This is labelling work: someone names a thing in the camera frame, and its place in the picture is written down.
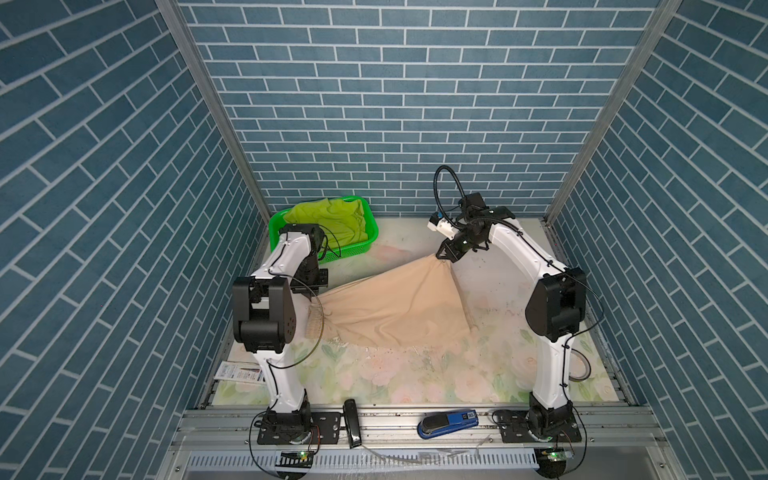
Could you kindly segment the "beige drawstring shorts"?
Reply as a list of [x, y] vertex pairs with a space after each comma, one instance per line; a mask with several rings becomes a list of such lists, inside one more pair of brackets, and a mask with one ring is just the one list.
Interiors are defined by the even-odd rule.
[[433, 255], [322, 293], [305, 336], [380, 348], [439, 347], [470, 335], [452, 264]]

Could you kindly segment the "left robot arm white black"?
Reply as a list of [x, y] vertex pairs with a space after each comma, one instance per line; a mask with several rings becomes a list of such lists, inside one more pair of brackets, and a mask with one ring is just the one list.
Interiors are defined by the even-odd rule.
[[270, 438], [285, 441], [312, 428], [310, 402], [290, 345], [307, 325], [311, 300], [328, 285], [328, 271], [319, 266], [326, 246], [320, 225], [289, 223], [264, 263], [232, 286], [233, 336], [264, 375], [270, 400], [261, 427]]

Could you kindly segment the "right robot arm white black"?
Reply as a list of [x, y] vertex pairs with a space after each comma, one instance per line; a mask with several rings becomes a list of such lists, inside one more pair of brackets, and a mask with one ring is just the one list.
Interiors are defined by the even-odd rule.
[[445, 237], [436, 257], [457, 262], [470, 251], [496, 247], [532, 285], [524, 317], [538, 336], [538, 352], [527, 422], [534, 437], [548, 440], [574, 419], [569, 394], [571, 342], [586, 315], [586, 275], [548, 254], [507, 208], [488, 207], [478, 193], [462, 197], [459, 207], [456, 219], [439, 207], [428, 221], [430, 230]]

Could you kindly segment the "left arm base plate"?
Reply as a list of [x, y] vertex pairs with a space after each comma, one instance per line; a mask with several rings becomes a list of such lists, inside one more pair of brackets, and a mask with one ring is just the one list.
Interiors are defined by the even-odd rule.
[[304, 414], [267, 413], [255, 421], [258, 445], [336, 445], [342, 430], [342, 414], [314, 412]]

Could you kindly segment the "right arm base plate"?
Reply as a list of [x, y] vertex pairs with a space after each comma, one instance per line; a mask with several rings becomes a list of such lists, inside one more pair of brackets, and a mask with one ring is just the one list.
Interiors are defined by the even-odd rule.
[[583, 441], [582, 429], [573, 415], [562, 426], [543, 434], [531, 431], [527, 415], [527, 410], [500, 409], [492, 412], [491, 420], [499, 429], [503, 443], [554, 443], [558, 440], [576, 444]]

